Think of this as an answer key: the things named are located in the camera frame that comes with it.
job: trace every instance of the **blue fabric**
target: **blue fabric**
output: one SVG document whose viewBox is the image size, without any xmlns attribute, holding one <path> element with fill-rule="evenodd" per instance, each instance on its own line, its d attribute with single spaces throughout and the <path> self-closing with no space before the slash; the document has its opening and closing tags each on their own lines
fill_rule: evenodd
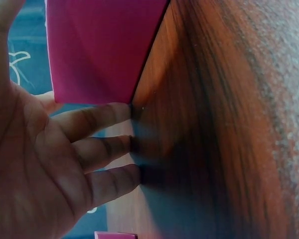
<svg viewBox="0 0 299 239">
<path fill-rule="evenodd" d="M 52 90 L 44 24 L 44 0 L 27 0 L 9 33 L 11 80 L 19 81 L 32 94 Z M 66 105 L 60 112 L 81 107 Z M 105 206 L 85 215 L 65 238 L 93 239 L 94 231 L 107 231 Z"/>
</svg>

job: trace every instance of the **hand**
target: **hand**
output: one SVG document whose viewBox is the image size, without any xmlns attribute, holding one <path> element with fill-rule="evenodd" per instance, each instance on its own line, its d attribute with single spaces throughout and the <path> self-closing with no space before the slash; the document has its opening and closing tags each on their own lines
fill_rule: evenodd
<svg viewBox="0 0 299 239">
<path fill-rule="evenodd" d="M 132 191 L 135 165 L 93 172 L 129 152 L 128 136 L 86 138 L 129 118 L 111 104 L 48 116 L 53 94 L 35 97 L 9 80 L 7 33 L 23 0 L 0 0 L 0 239 L 56 239 L 88 210 Z"/>
</svg>

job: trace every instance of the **wooden surface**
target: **wooden surface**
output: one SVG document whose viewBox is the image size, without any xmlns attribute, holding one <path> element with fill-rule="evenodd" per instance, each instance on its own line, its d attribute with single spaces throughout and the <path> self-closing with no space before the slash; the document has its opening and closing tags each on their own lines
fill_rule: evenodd
<svg viewBox="0 0 299 239">
<path fill-rule="evenodd" d="M 133 104 L 108 135 L 134 132 L 144 184 L 109 230 L 299 238 L 299 0 L 171 0 Z"/>
</svg>

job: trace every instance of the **brown wooden panel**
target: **brown wooden panel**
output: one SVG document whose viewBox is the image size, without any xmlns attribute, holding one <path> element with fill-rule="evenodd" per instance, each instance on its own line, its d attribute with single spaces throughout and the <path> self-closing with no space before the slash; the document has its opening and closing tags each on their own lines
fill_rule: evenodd
<svg viewBox="0 0 299 239">
<path fill-rule="evenodd" d="M 108 135 L 134 130 L 144 185 L 110 230 L 299 238 L 299 0 L 171 0 L 133 104 Z"/>
</svg>

